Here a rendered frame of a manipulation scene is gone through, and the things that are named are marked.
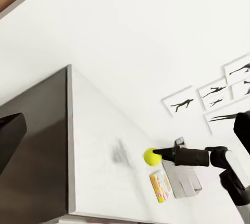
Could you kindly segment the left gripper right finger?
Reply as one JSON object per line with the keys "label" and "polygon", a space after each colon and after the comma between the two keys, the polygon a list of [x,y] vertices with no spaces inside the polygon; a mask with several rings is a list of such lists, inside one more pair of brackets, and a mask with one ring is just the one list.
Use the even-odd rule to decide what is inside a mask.
{"label": "left gripper right finger", "polygon": [[238,113],[233,130],[250,154],[250,115]]}

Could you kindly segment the board game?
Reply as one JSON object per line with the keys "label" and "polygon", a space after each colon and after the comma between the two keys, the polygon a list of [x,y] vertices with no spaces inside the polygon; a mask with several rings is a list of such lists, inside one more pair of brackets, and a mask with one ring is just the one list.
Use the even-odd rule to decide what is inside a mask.
{"label": "board game", "polygon": [[159,204],[164,203],[172,192],[169,179],[165,170],[160,170],[150,177],[152,185],[154,187]]}

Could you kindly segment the tennis ball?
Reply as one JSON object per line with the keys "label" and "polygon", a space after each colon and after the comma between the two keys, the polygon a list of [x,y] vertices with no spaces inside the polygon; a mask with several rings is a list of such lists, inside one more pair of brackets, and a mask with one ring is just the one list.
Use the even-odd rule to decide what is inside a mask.
{"label": "tennis ball", "polygon": [[143,159],[146,164],[150,166],[156,166],[162,161],[162,155],[153,153],[153,150],[156,150],[156,149],[157,148],[155,147],[150,147],[144,152]]}

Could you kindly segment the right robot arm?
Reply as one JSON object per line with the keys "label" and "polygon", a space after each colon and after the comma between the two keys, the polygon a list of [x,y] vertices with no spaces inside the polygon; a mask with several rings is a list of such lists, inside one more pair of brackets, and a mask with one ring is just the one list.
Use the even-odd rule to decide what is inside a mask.
{"label": "right robot arm", "polygon": [[[204,150],[186,148],[183,137],[174,141],[174,147],[153,150],[163,160],[172,161],[174,166],[204,166],[224,169],[220,175],[221,185],[232,198],[244,224],[250,224],[250,178],[231,150],[225,146],[206,147]],[[91,224],[100,224],[92,223]]]}

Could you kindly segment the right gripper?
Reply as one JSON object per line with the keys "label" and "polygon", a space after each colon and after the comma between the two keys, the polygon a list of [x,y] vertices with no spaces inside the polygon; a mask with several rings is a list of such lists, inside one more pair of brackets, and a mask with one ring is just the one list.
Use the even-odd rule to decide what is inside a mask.
{"label": "right gripper", "polygon": [[162,155],[163,160],[172,161],[174,166],[197,166],[198,157],[197,150],[191,150],[187,148],[180,148],[180,146],[174,146],[171,148],[162,148],[153,150],[154,154]]}

